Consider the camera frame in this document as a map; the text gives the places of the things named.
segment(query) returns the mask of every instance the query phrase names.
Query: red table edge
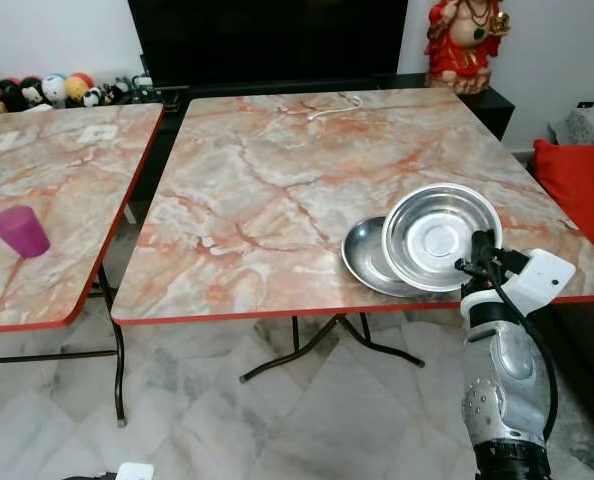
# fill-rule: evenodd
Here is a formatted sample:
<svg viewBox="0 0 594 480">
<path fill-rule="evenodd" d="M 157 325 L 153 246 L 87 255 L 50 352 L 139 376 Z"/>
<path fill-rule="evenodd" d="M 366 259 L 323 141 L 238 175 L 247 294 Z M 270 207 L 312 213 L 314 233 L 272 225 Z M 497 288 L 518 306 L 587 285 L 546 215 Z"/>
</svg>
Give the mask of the red table edge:
<svg viewBox="0 0 594 480">
<path fill-rule="evenodd" d="M 553 303 L 594 303 L 594 295 L 578 297 L 556 298 Z M 401 305 L 376 305 L 371 307 L 340 307 L 340 308 L 314 308 L 305 310 L 277 310 L 268 312 L 243 312 L 243 313 L 224 313 L 193 315 L 185 317 L 165 317 L 165 318 L 139 318 L 127 319 L 116 318 L 111 314 L 115 323 L 122 326 L 139 325 L 164 325 L 171 323 L 192 323 L 192 322 L 210 322 L 215 320 L 244 320 L 251 318 L 273 318 L 290 317 L 304 315 L 335 315 L 337 313 L 359 313 L 359 312 L 394 312 L 407 310 L 442 310 L 459 308 L 459 302 L 437 302 L 424 304 L 401 304 Z"/>
<path fill-rule="evenodd" d="M 164 106 L 160 104 L 159 117 L 157 118 L 157 122 L 155 123 L 153 131 L 150 134 L 148 143 L 146 144 L 146 148 L 144 148 L 141 159 L 139 160 L 139 164 L 137 165 L 137 168 L 135 169 L 135 172 L 133 174 L 133 178 L 130 180 L 130 184 L 128 185 L 128 189 L 126 190 L 126 194 L 124 195 L 124 198 L 121 201 L 121 205 L 120 205 L 119 209 L 117 210 L 117 214 L 115 215 L 115 218 L 113 219 L 110 229 L 108 230 L 108 235 L 106 236 L 106 240 L 104 240 L 101 250 L 99 251 L 99 255 L 97 255 L 97 259 L 95 260 L 95 263 L 93 264 L 93 268 L 90 271 L 90 274 L 88 275 L 88 279 L 86 280 L 86 283 L 84 284 L 84 289 L 82 290 L 82 293 L 80 294 L 79 299 L 77 300 L 77 303 L 75 304 L 75 307 L 73 308 L 73 311 L 70 312 L 62 320 L 58 320 L 58 321 L 33 323 L 31 325 L 26 325 L 26 324 L 0 325 L 0 333 L 3 333 L 3 332 L 27 332 L 27 331 L 34 331 L 34 330 L 54 330 L 56 328 L 64 328 L 64 327 L 67 327 L 68 325 L 70 325 L 79 316 L 79 314 L 81 313 L 81 310 L 84 308 L 84 303 L 86 303 L 86 299 L 88 298 L 88 292 L 90 291 L 90 287 L 92 286 L 93 281 L 95 280 L 95 276 L 97 275 L 99 266 L 101 265 L 101 262 L 104 260 L 104 257 L 106 256 L 106 251 L 108 250 L 108 247 L 110 246 L 110 242 L 115 237 L 115 233 L 117 232 L 117 228 L 119 227 L 121 217 L 124 214 L 124 209 L 126 208 L 126 205 L 128 204 L 128 200 L 130 200 L 130 196 L 132 195 L 133 190 L 135 189 L 135 185 L 137 184 L 139 175 L 141 174 L 141 171 L 144 167 L 146 157 L 148 157 L 148 154 L 150 153 L 150 150 L 152 149 L 153 144 L 155 143 L 155 138 L 157 137 L 157 130 L 159 129 L 159 125 L 161 124 L 163 118 L 164 118 Z"/>
</svg>

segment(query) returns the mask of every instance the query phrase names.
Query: black tv screen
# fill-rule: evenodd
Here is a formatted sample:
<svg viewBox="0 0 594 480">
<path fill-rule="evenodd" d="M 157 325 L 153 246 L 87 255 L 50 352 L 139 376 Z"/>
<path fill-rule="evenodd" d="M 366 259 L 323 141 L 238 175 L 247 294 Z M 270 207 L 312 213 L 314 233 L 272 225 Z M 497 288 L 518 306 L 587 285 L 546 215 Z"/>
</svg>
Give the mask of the black tv screen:
<svg viewBox="0 0 594 480">
<path fill-rule="evenodd" d="M 157 86 L 395 73 L 407 0 L 129 0 Z"/>
</svg>

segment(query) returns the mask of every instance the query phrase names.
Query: stainless steel bowl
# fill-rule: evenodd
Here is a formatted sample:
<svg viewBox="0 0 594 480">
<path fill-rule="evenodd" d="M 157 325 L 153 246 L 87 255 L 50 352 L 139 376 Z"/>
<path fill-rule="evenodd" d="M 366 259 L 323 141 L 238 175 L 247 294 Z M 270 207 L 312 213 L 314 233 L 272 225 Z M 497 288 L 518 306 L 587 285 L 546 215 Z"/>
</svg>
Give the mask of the stainless steel bowl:
<svg viewBox="0 0 594 480">
<path fill-rule="evenodd" d="M 386 217 L 381 244 L 392 271 L 404 282 L 432 292 L 456 290 L 468 276 L 455 269 L 470 258 L 476 230 L 502 228 L 494 207 L 476 191 L 452 183 L 422 187 L 402 198 Z"/>
<path fill-rule="evenodd" d="M 362 220 L 350 229 L 341 254 L 350 273 L 364 285 L 393 297 L 424 294 L 402 282 L 388 266 L 381 249 L 381 230 L 386 217 Z"/>
</svg>

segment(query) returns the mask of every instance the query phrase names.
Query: red pillow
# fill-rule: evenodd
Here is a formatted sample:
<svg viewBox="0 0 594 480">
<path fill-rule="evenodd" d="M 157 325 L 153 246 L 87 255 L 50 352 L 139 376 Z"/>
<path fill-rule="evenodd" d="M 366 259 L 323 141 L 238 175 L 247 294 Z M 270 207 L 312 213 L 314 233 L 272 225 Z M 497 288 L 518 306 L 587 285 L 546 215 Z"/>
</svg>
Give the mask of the red pillow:
<svg viewBox="0 0 594 480">
<path fill-rule="evenodd" d="M 533 146 L 539 183 L 594 245 L 594 145 Z"/>
</svg>

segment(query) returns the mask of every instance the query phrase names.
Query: plastic cup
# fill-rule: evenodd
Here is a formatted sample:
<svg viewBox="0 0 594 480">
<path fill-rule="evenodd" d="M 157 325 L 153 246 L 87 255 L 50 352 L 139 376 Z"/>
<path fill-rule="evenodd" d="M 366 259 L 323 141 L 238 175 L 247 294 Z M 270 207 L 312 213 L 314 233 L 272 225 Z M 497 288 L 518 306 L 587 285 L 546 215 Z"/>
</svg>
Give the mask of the plastic cup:
<svg viewBox="0 0 594 480">
<path fill-rule="evenodd" d="M 26 205 L 0 212 L 0 238 L 24 258 L 38 257 L 50 247 L 35 212 Z"/>
</svg>

